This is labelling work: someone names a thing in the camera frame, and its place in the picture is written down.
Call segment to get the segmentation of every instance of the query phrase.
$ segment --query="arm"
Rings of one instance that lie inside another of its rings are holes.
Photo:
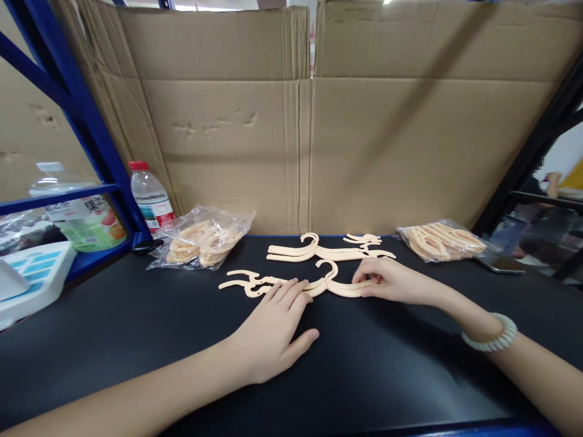
[[[552,172],[547,175],[547,177],[545,178],[548,182],[547,189],[545,190],[547,197],[551,198],[559,197],[559,182],[562,177],[563,173],[560,172]],[[549,203],[539,203],[539,205],[541,205],[545,209],[550,209],[553,208],[554,206]]]
[[[99,391],[4,433],[21,436],[154,436],[181,417],[250,384],[265,382],[318,338],[308,330],[290,344],[305,306],[307,281],[275,285],[229,338],[161,369]]]
[[[367,274],[386,285],[363,289],[363,297],[437,307],[477,342],[494,340],[503,330],[500,320],[456,290],[394,260],[364,259],[352,282]],[[583,435],[582,372],[520,333],[508,348],[487,355],[561,433]]]

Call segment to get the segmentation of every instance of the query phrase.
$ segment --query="hand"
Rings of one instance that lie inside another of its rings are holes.
[[[447,285],[416,272],[389,258],[365,258],[356,270],[352,283],[366,280],[379,284],[362,291],[363,297],[380,297],[395,302],[437,306],[440,295],[453,291]]]
[[[561,172],[551,172],[551,173],[547,173],[546,179],[549,182],[559,183],[559,181],[561,180],[562,177],[563,177],[563,173],[561,173]]]
[[[318,330],[311,329],[290,344],[305,306],[313,302],[302,293],[307,284],[297,279],[278,282],[227,339],[234,359],[247,369],[248,384],[260,384],[289,369],[319,337]]]

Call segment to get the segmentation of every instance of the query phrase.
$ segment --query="right hand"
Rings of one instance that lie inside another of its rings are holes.
[[[450,287],[431,279],[389,258],[365,258],[356,270],[352,283],[366,280],[366,276],[382,285],[370,286],[362,297],[380,297],[394,302],[437,306],[438,298],[452,291]]]

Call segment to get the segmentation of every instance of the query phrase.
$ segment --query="cardboard box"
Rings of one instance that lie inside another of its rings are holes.
[[[33,59],[4,2],[0,32]],[[0,202],[29,197],[30,185],[43,176],[39,161],[60,161],[88,182],[99,182],[61,108],[1,57],[0,95]]]
[[[471,227],[583,41],[579,4],[321,2],[311,80],[306,8],[55,7],[123,158],[256,234]]]

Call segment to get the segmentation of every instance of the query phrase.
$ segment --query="plastic bottle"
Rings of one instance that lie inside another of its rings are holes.
[[[45,177],[32,184],[32,197],[95,186],[65,170],[59,162],[37,163]],[[100,194],[44,207],[51,221],[79,252],[111,249],[126,239],[114,210]]]
[[[163,223],[174,220],[168,193],[156,176],[149,172],[147,162],[131,161],[129,167],[132,169],[132,194],[135,202],[140,207],[150,232],[155,233]]]

